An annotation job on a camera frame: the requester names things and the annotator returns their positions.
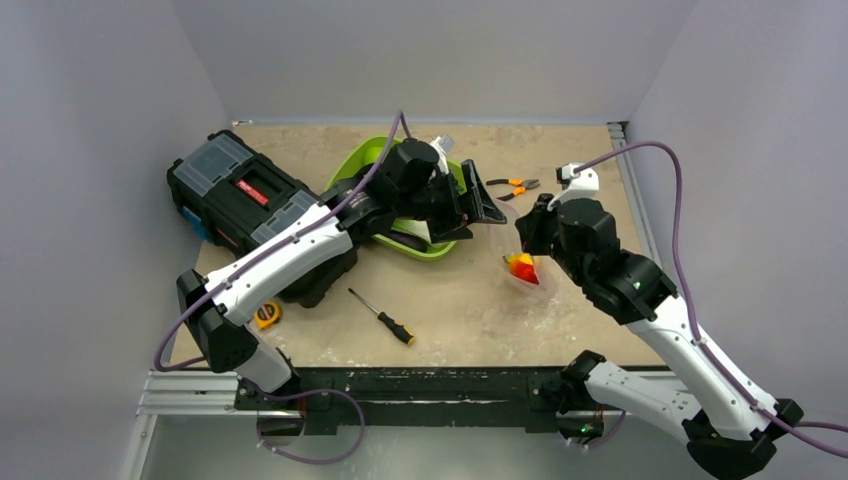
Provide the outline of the yellow pear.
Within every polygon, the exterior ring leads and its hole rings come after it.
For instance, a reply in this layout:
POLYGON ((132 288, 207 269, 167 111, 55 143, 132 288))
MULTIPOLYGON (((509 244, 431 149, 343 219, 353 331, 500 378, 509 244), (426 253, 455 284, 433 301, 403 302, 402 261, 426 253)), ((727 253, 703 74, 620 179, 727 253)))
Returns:
POLYGON ((528 265, 534 264, 532 256, 529 255, 529 254, 526 254, 526 253, 511 255, 511 256, 508 257, 507 262, 510 265, 515 264, 515 263, 523 263, 523 264, 528 264, 528 265))

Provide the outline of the clear zip top bag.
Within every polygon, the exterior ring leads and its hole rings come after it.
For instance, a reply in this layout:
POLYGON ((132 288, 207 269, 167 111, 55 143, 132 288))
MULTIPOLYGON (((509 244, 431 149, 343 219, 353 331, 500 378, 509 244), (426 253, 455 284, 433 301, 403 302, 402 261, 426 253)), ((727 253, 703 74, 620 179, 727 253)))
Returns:
POLYGON ((524 297, 550 300, 558 283, 548 268, 548 258, 523 252, 514 225, 519 212, 505 201, 496 200, 495 205, 504 214, 506 223, 488 225, 486 232, 502 283, 524 297))

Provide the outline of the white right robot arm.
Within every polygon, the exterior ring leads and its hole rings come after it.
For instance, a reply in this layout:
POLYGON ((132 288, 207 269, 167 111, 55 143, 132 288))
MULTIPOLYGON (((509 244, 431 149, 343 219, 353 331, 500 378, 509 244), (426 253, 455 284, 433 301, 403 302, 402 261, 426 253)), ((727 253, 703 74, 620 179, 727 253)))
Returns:
POLYGON ((685 445, 717 479, 762 471, 785 433, 803 417, 791 399, 776 399, 732 364, 717 368, 695 335, 685 300, 651 259, 622 248, 616 222, 597 200, 568 200, 549 209, 542 194, 515 222, 523 252, 551 257, 586 299, 638 336, 666 363, 684 391, 661 387, 585 350, 561 372, 562 406, 592 400, 642 418, 685 445))

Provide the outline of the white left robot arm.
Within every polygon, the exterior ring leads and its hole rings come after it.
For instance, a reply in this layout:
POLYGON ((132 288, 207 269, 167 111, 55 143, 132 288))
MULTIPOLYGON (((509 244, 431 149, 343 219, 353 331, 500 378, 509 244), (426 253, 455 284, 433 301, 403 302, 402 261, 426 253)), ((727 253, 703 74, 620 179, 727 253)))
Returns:
POLYGON ((474 162, 463 161, 455 177, 441 156, 432 143, 388 140, 374 162, 321 196, 296 194, 283 204, 270 217, 281 230, 241 258, 207 275, 182 274, 180 321, 208 366, 239 374, 272 408, 287 408, 298 395, 294 368, 248 326, 263 303, 388 233, 397 219, 424 222, 437 243, 472 238, 475 223, 505 224, 474 162))

